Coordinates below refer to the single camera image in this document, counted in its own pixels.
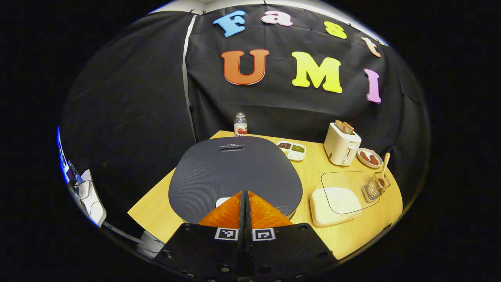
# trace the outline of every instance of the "bottle label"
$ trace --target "bottle label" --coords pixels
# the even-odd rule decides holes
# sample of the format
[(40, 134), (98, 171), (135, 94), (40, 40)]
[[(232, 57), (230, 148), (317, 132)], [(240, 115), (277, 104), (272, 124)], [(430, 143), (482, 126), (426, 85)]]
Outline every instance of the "bottle label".
[(247, 123), (238, 122), (233, 125), (235, 136), (247, 136)]

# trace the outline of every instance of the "wooden spoon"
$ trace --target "wooden spoon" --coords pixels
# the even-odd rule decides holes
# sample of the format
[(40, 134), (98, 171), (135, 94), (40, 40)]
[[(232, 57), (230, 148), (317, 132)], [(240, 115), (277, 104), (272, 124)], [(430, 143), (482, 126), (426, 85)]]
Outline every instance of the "wooden spoon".
[(381, 183), (381, 185), (383, 187), (386, 186), (386, 182), (385, 182), (385, 178), (384, 178), (384, 173), (386, 172), (386, 167), (388, 166), (388, 161), (389, 160), (390, 160), (390, 153), (386, 153), (386, 155), (384, 156), (383, 171), (381, 171), (381, 174), (378, 177), (378, 181), (379, 181), (379, 183)]

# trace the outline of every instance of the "white toaster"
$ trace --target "white toaster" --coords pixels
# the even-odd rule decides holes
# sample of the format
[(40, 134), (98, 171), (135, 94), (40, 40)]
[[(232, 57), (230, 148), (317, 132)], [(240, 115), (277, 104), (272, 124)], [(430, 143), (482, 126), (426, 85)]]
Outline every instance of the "white toaster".
[(355, 131), (353, 131), (353, 134), (342, 133), (334, 122), (329, 124), (324, 148), (333, 164), (338, 166), (351, 165), (362, 142), (362, 139)]

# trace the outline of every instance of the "tabletop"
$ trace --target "tabletop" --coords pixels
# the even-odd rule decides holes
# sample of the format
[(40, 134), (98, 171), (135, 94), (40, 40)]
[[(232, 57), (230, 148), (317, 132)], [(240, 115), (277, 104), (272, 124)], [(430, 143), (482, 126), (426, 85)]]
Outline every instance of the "tabletop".
[[(211, 139), (233, 136), (232, 131), (219, 131)], [(362, 171), (371, 176), (374, 172), (380, 171), (381, 168), (370, 168), (358, 158), (355, 158), (350, 166), (336, 166), (327, 158), (322, 143), (255, 134), (248, 134), (248, 136), (261, 137), (273, 143), (285, 140), (306, 147), (304, 160), (299, 162), (291, 161), (303, 185), (303, 197), (291, 221), (294, 224), (309, 223), (332, 251), (335, 258), (342, 259), (362, 247), (383, 231), (386, 226), (396, 223), (402, 214), (402, 195), (395, 178), (387, 169), (385, 175), (390, 180), (391, 186), (381, 196), (377, 204), (362, 210), (362, 213), (353, 220), (325, 227), (316, 226), (312, 221), (310, 196), (318, 188), (322, 174)], [(128, 212), (139, 225), (163, 242), (167, 242), (180, 224), (183, 223), (183, 220), (172, 210), (168, 200), (169, 184), (174, 171), (175, 169), (169, 172)]]

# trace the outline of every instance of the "colorful foam letter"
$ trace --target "colorful foam letter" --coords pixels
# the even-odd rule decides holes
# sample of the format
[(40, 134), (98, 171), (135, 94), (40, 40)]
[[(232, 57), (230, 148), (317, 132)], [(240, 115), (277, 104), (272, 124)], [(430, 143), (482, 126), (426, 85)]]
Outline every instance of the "colorful foam letter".
[(292, 80), (294, 86), (310, 86), (310, 82), (306, 79), (306, 73), (308, 73), (315, 88), (320, 86), (325, 77), (325, 83), (322, 85), (325, 90), (336, 93), (343, 91), (339, 84), (339, 66), (341, 66), (341, 63), (338, 60), (327, 57), (319, 67), (308, 53), (293, 52), (292, 56), (296, 58), (298, 63), (296, 78)]
[(261, 21), (267, 23), (267, 24), (280, 24), (281, 26), (286, 26), (290, 27), (293, 25), (291, 22), (291, 16), (289, 14), (286, 14), (284, 12), (278, 12), (278, 11), (267, 11), (265, 12), (265, 15), (261, 18)]
[(245, 24), (245, 20), (242, 17), (240, 17), (243, 15), (245, 15), (245, 12), (242, 10), (238, 10), (215, 20), (213, 24), (220, 25), (222, 29), (224, 29), (225, 31), (224, 36), (229, 37), (245, 29), (245, 27), (237, 26), (237, 24), (241, 25)]
[(268, 50), (252, 50), (249, 54), (254, 56), (254, 71), (249, 74), (240, 73), (240, 57), (242, 51), (228, 51), (221, 54), (224, 59), (224, 77), (233, 84), (254, 84), (265, 76), (265, 57), (270, 54)]
[(374, 103), (381, 103), (381, 98), (379, 97), (379, 85), (377, 83), (377, 79), (379, 78), (379, 74), (377, 72), (364, 69), (367, 77), (369, 77), (369, 94), (367, 94), (367, 100)]
[(378, 57), (378, 58), (381, 58), (381, 54), (379, 54), (377, 51), (376, 51), (376, 44), (372, 43), (372, 41), (366, 37), (361, 37), (363, 41), (365, 41), (365, 43), (367, 43), (367, 47), (369, 47), (369, 50), (371, 50), (372, 54), (374, 54), (374, 56)]
[(343, 32), (343, 28), (340, 25), (336, 25), (335, 23), (332, 22), (324, 22), (325, 25), (325, 30), (330, 34), (334, 35), (336, 37), (346, 39), (348, 36), (346, 36), (346, 33)]

